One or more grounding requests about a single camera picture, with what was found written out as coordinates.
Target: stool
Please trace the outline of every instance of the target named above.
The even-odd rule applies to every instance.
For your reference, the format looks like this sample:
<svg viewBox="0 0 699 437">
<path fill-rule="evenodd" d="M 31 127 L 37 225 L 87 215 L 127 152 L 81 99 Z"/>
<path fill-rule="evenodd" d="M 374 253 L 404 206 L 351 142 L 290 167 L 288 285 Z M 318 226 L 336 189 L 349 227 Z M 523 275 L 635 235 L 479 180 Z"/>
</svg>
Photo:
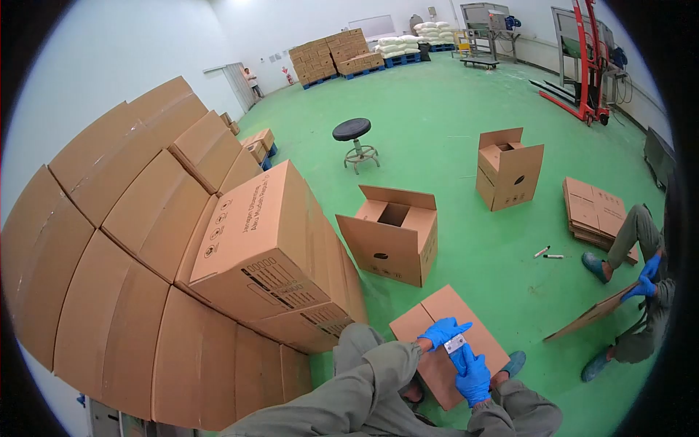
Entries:
<svg viewBox="0 0 699 437">
<path fill-rule="evenodd" d="M 381 167 L 379 160 L 376 159 L 379 156 L 379 152 L 371 147 L 370 145 L 359 144 L 360 136 L 366 134 L 371 129 L 371 122 L 366 118 L 353 118 L 346 122 L 338 124 L 338 126 L 333 129 L 333 138 L 336 141 L 349 141 L 354 142 L 354 149 L 351 149 L 345 155 L 345 168 L 347 168 L 347 163 L 354 165 L 354 172 L 359 174 L 356 170 L 356 165 L 360 162 L 368 161 L 373 159 L 376 162 L 376 167 Z"/>
</svg>

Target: red frame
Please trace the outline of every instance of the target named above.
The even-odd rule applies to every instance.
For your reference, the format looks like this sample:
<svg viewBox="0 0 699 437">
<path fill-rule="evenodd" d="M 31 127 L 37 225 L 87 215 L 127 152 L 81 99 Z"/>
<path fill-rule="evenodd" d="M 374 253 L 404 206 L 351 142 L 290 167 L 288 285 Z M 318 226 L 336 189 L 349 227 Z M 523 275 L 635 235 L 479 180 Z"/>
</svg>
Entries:
<svg viewBox="0 0 699 437">
<path fill-rule="evenodd" d="M 582 65 L 580 71 L 581 74 L 584 75 L 583 78 L 581 78 L 581 84 L 582 88 L 580 90 L 580 104 L 578 106 L 578 110 L 576 111 L 575 109 L 571 108 L 569 105 L 566 103 L 563 103 L 556 99 L 555 97 L 552 97 L 548 95 L 547 93 L 543 91 L 539 91 L 539 95 L 543 97 L 546 100 L 550 100 L 554 102 L 556 105 L 562 107 L 569 113 L 573 114 L 575 117 L 577 117 L 579 120 L 582 120 L 584 122 L 587 122 L 587 125 L 590 126 L 592 122 L 599 121 L 600 116 L 606 115 L 609 117 L 609 110 L 606 108 L 602 107 L 602 60 L 603 58 L 600 57 L 598 51 L 599 51 L 599 46 L 600 46 L 600 38 L 599 38 L 599 33 L 597 30 L 597 19 L 595 18 L 595 12 L 594 9 L 592 8 L 593 3 L 595 3 L 595 0 L 584 0 L 585 6 L 587 7 L 587 13 L 588 16 L 590 17 L 590 28 L 592 28 L 592 35 L 590 35 L 592 39 L 592 60 L 587 59 L 587 47 L 586 47 L 586 41 L 585 41 L 585 26 L 584 22 L 582 20 L 582 14 L 580 13 L 580 4 L 578 3 L 578 0 L 572 0 L 572 8 L 573 11 L 575 12 L 575 20 L 577 21 L 577 33 L 578 33 L 578 38 L 580 39 L 580 63 Z M 604 59 L 607 61 L 607 64 L 609 64 L 609 50 L 606 50 L 605 57 Z M 594 110 L 592 109 L 588 104 L 588 93 L 589 93 L 589 76 L 591 74 L 594 74 L 594 83 L 597 86 L 597 91 L 598 95 L 596 96 L 597 98 L 597 109 Z"/>
</svg>

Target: stacked sacks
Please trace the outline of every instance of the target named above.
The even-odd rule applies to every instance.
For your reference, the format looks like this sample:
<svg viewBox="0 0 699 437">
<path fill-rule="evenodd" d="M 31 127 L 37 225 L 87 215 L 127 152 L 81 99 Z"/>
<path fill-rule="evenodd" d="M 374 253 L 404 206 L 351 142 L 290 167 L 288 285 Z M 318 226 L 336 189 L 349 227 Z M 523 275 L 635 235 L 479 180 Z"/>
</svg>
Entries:
<svg viewBox="0 0 699 437">
<path fill-rule="evenodd" d="M 454 44 L 456 30 L 446 21 L 419 23 L 415 25 L 414 29 L 430 45 Z"/>
<path fill-rule="evenodd" d="M 418 53 L 420 51 L 417 48 L 418 41 L 422 41 L 422 38 L 413 35 L 379 38 L 379 44 L 374 47 L 374 51 L 381 53 L 381 57 L 384 59 L 405 55 L 406 53 Z"/>
</svg>

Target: black stool seat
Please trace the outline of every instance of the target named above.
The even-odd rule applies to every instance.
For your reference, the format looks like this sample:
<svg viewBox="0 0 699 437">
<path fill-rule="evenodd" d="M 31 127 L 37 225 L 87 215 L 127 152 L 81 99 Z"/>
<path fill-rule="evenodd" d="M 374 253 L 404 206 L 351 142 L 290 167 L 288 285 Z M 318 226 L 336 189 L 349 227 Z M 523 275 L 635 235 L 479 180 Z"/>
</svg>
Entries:
<svg viewBox="0 0 699 437">
<path fill-rule="evenodd" d="M 371 122 L 366 118 L 353 118 L 338 124 L 338 126 L 333 129 L 333 138 L 337 141 L 354 140 L 369 132 L 370 129 Z"/>
</svg>

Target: green floor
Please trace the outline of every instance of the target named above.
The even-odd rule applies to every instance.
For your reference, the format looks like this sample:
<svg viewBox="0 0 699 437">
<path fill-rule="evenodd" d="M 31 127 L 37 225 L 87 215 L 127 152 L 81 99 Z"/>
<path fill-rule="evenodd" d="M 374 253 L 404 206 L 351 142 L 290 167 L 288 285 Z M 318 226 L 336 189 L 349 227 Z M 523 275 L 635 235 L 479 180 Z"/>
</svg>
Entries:
<svg viewBox="0 0 699 437">
<path fill-rule="evenodd" d="M 627 210 L 645 202 L 661 225 L 663 195 L 642 158 L 644 134 L 618 115 L 592 128 L 544 100 L 528 79 L 558 78 L 525 65 L 501 64 L 495 71 L 464 68 L 448 53 L 432 62 L 402 66 L 353 80 L 343 78 L 303 90 L 280 90 L 258 103 L 241 121 L 239 137 L 270 127 L 279 154 L 308 180 L 337 230 L 336 213 L 353 215 L 363 201 L 357 184 L 434 193 L 439 216 L 439 251 L 423 288 L 361 272 L 371 324 L 394 339 L 389 322 L 445 284 L 512 352 L 527 362 L 519 377 L 563 411 L 561 436 L 604 436 L 620 422 L 639 392 L 653 360 L 612 364 L 584 384 L 583 365 L 640 316 L 632 299 L 593 326 L 544 344 L 542 339 L 590 305 L 634 281 L 642 263 L 622 266 L 601 285 L 580 263 L 600 250 L 574 240 L 566 226 L 561 183 L 570 176 L 620 196 Z M 335 142 L 333 128 L 354 117 L 371 120 L 361 138 L 380 152 L 381 167 L 343 167 L 351 143 Z M 496 213 L 475 191 L 478 136 L 484 131 L 524 127 L 522 143 L 545 144 L 534 200 Z M 546 245 L 565 259 L 533 259 Z M 330 352 L 312 357 L 318 386 L 332 376 Z M 465 429 L 466 403 L 448 413 L 431 397 L 421 407 L 440 426 Z"/>
</svg>

